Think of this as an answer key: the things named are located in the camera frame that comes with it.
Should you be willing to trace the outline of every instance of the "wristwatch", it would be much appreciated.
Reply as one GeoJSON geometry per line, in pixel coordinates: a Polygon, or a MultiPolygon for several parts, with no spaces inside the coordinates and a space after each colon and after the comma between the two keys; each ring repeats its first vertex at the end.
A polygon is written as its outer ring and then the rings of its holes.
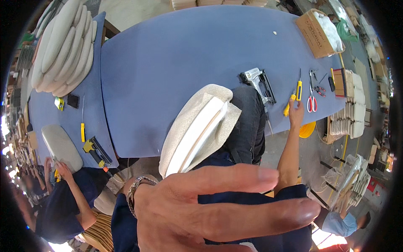
{"type": "Polygon", "coordinates": [[[129,192],[126,195],[126,201],[127,205],[129,206],[131,214],[137,219],[136,214],[134,213],[134,192],[136,192],[137,187],[141,184],[147,184],[147,185],[156,185],[158,182],[155,180],[152,180],[150,178],[147,178],[146,176],[138,176],[133,184],[129,188],[129,192]]]}

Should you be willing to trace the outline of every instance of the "wooden frame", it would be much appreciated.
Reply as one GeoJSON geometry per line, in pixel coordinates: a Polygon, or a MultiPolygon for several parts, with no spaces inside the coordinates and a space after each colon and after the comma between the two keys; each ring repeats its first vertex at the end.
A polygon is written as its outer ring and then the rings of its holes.
{"type": "Polygon", "coordinates": [[[105,19],[104,27],[102,30],[101,46],[105,43],[105,37],[110,39],[118,33],[120,33],[120,31],[113,24],[111,24],[108,20],[105,19]]]}

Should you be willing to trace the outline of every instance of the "hand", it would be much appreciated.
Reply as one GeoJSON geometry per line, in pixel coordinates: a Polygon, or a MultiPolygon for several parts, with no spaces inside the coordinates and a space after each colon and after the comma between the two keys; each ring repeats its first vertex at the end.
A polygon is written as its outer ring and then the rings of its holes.
{"type": "Polygon", "coordinates": [[[351,197],[351,190],[348,190],[345,195],[346,199],[349,200],[351,197]]]}
{"type": "Polygon", "coordinates": [[[288,111],[288,117],[290,119],[291,128],[299,130],[303,120],[304,107],[301,101],[298,101],[297,108],[294,108],[294,100],[289,100],[290,109],[288,111]]]}
{"type": "Polygon", "coordinates": [[[56,161],[55,167],[66,182],[74,181],[73,175],[65,163],[56,161]]]}
{"type": "Polygon", "coordinates": [[[44,170],[45,170],[45,177],[49,176],[50,170],[52,169],[52,159],[50,157],[45,158],[44,170]]]}
{"type": "Polygon", "coordinates": [[[277,235],[309,225],[320,205],[309,198],[261,205],[198,204],[197,196],[219,192],[264,192],[278,182],[278,172],[255,165],[203,167],[168,176],[159,184],[141,184],[134,193],[141,251],[250,252],[238,244],[206,245],[277,235]]]}

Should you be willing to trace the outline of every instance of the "black smartphone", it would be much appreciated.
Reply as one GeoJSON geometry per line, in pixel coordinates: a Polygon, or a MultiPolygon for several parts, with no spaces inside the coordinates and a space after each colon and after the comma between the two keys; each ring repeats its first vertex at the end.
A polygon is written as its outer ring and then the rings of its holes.
{"type": "Polygon", "coordinates": [[[67,95],[67,105],[70,105],[73,108],[78,108],[79,101],[80,101],[80,98],[78,96],[75,96],[73,94],[67,95]]]}

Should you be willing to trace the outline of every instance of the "red-handled scissors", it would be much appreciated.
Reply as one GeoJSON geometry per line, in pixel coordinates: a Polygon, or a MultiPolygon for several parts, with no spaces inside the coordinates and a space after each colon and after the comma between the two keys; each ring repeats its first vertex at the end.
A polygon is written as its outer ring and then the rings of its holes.
{"type": "Polygon", "coordinates": [[[308,97],[308,102],[306,104],[306,108],[308,110],[309,113],[316,112],[316,110],[318,109],[318,104],[316,102],[316,98],[314,97],[314,84],[313,84],[313,71],[311,70],[309,72],[309,77],[310,77],[310,85],[309,85],[309,89],[311,94],[308,97]]]}

